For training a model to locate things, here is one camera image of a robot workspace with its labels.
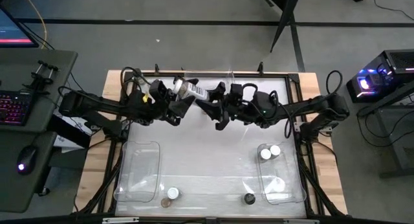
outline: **purple light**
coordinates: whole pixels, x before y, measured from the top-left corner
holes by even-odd
[[[361,95],[373,95],[375,94],[375,91],[370,91],[370,92],[361,92],[359,93],[356,97],[358,98]]]
[[[369,85],[367,83],[367,80],[365,80],[365,79],[360,80],[360,85],[361,85],[362,89],[369,89]]]

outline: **wooden table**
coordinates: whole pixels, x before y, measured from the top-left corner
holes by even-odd
[[[257,72],[244,72],[246,74],[257,74]],[[315,73],[298,73],[300,77],[300,85],[302,91],[302,97],[304,100],[313,98],[320,94],[318,80],[316,79]],[[119,70],[110,70],[108,71],[106,83],[103,88],[103,97],[109,98],[112,100],[119,100],[120,99],[120,71]],[[114,119],[114,115],[104,114],[108,118]],[[307,120],[311,121],[317,114],[312,114],[307,116]],[[104,139],[104,135],[102,132],[97,133],[91,140],[91,144],[101,141]],[[328,147],[332,148],[332,142],[330,138],[319,136],[319,141],[324,143]],[[107,163],[107,157],[109,152],[109,145],[110,142],[101,143],[94,148],[90,149],[85,166],[83,168],[82,178],[80,181],[78,194],[76,196],[76,204],[79,209],[82,209],[88,201],[95,195],[96,191],[102,184],[105,167]],[[120,144],[118,144],[114,163],[118,158],[120,149]],[[345,205],[345,200],[343,198],[342,186],[340,182],[340,177],[338,173],[338,168],[336,167],[336,161],[334,155],[328,150],[325,149],[323,146],[319,144],[313,144],[313,151],[314,151],[314,158],[316,161],[316,169],[318,173],[318,179],[320,182],[320,186],[323,188],[325,193],[328,195],[329,199],[336,205],[336,207],[343,213],[347,213],[347,208]],[[105,203],[105,211],[109,208],[109,204],[111,203],[111,198],[113,195],[113,186],[114,184],[109,187],[106,203]],[[312,209],[317,212],[316,208],[316,200],[315,195],[312,189],[312,186],[308,183],[309,187],[309,195],[310,195],[310,202],[312,205]]]

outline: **computer mouse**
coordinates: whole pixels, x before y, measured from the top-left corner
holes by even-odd
[[[24,147],[17,157],[17,172],[21,175],[30,174],[36,163],[37,154],[37,147],[32,145]]]

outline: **black cap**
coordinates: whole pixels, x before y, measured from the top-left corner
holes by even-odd
[[[254,201],[256,201],[254,194],[246,194],[244,199],[247,205],[253,205]]]

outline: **computer tower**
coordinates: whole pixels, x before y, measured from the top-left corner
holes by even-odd
[[[353,102],[376,102],[414,80],[414,49],[385,50],[347,82]]]

